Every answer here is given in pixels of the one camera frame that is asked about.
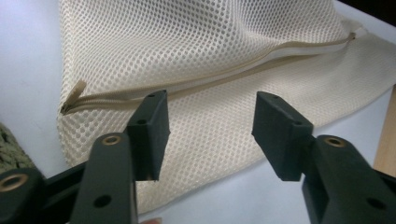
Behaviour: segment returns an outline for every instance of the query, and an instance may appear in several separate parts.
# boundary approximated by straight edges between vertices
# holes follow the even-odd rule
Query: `beige zipper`
[[[278,46],[271,52],[274,52],[277,49],[286,48],[309,49],[345,45],[348,41],[353,39],[354,36],[355,35],[352,33],[348,38],[344,40],[326,44],[306,44],[289,42]],[[306,58],[306,56],[283,56],[282,58],[274,58],[273,60],[270,59],[269,61],[260,63],[260,61],[262,61],[270,53],[266,54],[263,57],[260,57],[260,59],[257,59],[254,62],[240,64],[239,66],[236,66],[227,71],[222,71],[221,73],[194,77],[191,79],[181,79],[169,83],[163,83],[161,85],[151,85],[143,88],[108,91],[81,96],[87,86],[87,83],[83,80],[79,80],[66,98],[61,108],[61,113],[63,115],[68,115],[81,110],[90,109],[130,109],[139,105],[146,95],[150,94],[151,92],[160,90],[168,90],[169,99],[172,100],[187,94],[191,94],[192,92],[201,91],[213,86],[236,80],[241,77],[246,77],[258,73],[260,71],[275,66],[280,66],[285,63],[291,63]]]

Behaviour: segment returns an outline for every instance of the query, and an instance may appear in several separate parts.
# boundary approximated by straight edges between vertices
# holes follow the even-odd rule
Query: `white table surface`
[[[396,29],[335,2],[337,10],[396,44]],[[14,133],[46,176],[67,169],[56,130],[62,83],[58,2],[0,1],[0,122]],[[362,110],[315,129],[353,143],[371,164],[390,91]],[[309,223],[301,182],[280,181],[262,161],[141,216],[165,224]]]

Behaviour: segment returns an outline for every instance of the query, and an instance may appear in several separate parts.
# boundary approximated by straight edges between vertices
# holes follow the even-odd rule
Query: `camouflage fabric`
[[[24,167],[35,167],[35,164],[18,145],[11,131],[0,123],[0,174]]]

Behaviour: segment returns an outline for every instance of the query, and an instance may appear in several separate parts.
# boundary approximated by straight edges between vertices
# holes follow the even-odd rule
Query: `zipper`
[[[142,88],[131,88],[120,91],[107,91],[81,96],[87,87],[84,80],[79,80],[70,91],[61,113],[69,115],[82,110],[92,109],[131,109],[138,106],[144,97],[152,92],[167,90],[169,100],[201,91],[213,86],[246,77],[265,69],[280,66],[285,63],[295,62],[324,52],[333,52],[343,48],[350,40],[355,38],[351,33],[348,38],[325,44],[306,44],[289,42],[279,45],[276,49],[253,62],[244,63],[221,73],[181,79],[173,82],[151,85]]]

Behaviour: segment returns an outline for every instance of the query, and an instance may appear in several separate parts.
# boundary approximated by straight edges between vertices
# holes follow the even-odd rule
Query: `fingertip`
[[[157,217],[154,219],[146,220],[146,221],[142,222],[141,224],[161,224],[161,223],[163,223],[163,219],[160,217]]]

